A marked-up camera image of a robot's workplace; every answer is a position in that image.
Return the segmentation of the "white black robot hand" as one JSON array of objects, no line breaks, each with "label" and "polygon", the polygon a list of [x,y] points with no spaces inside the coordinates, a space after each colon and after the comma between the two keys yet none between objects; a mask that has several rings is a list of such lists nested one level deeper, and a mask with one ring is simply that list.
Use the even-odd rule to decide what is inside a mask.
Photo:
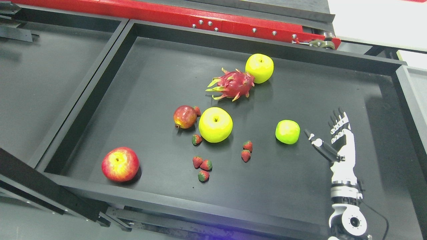
[{"label": "white black robot hand", "polygon": [[304,133],[313,148],[329,162],[332,171],[331,182],[333,184],[356,185],[357,177],[354,174],[356,163],[355,140],[346,111],[342,108],[333,111],[328,126],[331,134],[329,141],[317,138],[308,129],[305,129]]}]

